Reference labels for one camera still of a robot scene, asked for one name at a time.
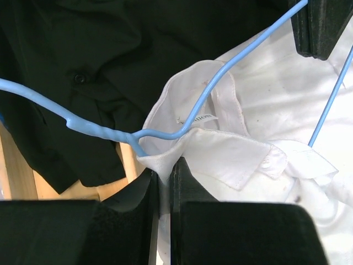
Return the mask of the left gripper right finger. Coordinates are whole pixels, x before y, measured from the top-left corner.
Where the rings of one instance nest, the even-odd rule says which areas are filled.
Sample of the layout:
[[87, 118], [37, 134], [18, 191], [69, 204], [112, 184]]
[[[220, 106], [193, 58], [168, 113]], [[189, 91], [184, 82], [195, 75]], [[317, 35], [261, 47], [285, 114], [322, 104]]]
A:
[[170, 184], [171, 264], [327, 264], [314, 223], [301, 207], [219, 202], [185, 158]]

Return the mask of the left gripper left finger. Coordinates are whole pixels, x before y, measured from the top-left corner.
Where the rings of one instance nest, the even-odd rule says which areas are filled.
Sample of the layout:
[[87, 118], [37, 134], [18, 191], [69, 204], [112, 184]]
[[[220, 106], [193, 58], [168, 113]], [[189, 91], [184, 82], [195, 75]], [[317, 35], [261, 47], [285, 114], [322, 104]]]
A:
[[149, 169], [110, 198], [1, 202], [2, 264], [155, 264], [158, 181]]

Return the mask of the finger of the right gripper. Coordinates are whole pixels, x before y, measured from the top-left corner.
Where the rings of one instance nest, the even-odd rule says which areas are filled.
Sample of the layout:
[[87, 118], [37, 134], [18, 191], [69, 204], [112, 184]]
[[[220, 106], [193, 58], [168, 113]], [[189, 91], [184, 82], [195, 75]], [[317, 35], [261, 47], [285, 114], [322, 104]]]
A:
[[291, 18], [298, 54], [327, 60], [351, 19], [351, 0], [312, 0]]

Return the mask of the light blue wire hanger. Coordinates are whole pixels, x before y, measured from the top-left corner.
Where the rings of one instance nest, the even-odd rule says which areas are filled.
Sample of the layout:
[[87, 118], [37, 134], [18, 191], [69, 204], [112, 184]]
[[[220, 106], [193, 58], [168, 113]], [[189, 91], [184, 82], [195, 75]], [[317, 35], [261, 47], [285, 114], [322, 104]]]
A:
[[244, 44], [231, 49], [218, 60], [198, 61], [171, 76], [165, 83], [158, 100], [145, 118], [143, 132], [138, 135], [139, 141], [150, 135], [150, 130], [160, 133], [173, 133], [180, 130], [201, 91], [208, 85], [211, 77], [225, 65], [225, 59], [236, 52], [243, 51]]

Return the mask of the white shirt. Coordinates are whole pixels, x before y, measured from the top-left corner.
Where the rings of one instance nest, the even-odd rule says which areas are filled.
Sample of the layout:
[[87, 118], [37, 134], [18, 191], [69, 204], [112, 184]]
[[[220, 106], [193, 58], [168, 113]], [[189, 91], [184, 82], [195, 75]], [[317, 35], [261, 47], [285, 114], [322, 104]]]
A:
[[309, 140], [352, 47], [348, 23], [325, 61], [296, 52], [290, 22], [233, 66], [176, 140], [143, 137], [138, 160], [159, 176], [158, 252], [170, 263], [169, 176], [180, 157], [216, 199], [298, 204], [329, 264], [352, 263], [352, 70]]

